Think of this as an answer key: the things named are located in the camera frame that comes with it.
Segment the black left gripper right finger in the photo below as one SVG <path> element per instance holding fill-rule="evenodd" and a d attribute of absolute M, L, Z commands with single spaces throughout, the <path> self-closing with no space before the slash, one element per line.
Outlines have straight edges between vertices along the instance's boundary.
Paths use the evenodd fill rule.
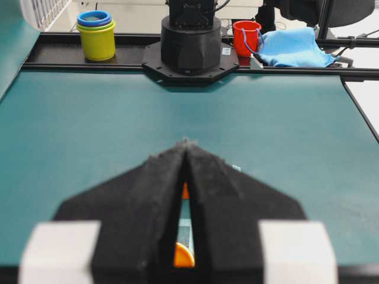
<path fill-rule="evenodd" d="M 337 283 L 322 222 L 300 203 L 190 145 L 185 162 L 198 267 L 212 283 Z"/>

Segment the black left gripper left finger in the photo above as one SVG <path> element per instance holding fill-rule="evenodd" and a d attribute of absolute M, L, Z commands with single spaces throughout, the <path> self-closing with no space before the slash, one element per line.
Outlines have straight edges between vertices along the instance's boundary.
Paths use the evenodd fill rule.
<path fill-rule="evenodd" d="M 37 224 L 23 251 L 19 283 L 146 283 L 174 257 L 186 148 L 64 200 Z"/>

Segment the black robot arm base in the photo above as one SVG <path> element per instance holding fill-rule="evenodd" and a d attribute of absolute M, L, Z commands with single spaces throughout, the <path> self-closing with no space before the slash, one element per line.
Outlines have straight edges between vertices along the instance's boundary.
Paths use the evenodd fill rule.
<path fill-rule="evenodd" d="M 213 82 L 239 68 L 233 47 L 221 40 L 217 1 L 167 1 L 160 41 L 144 50 L 142 66 L 174 82 Z"/>

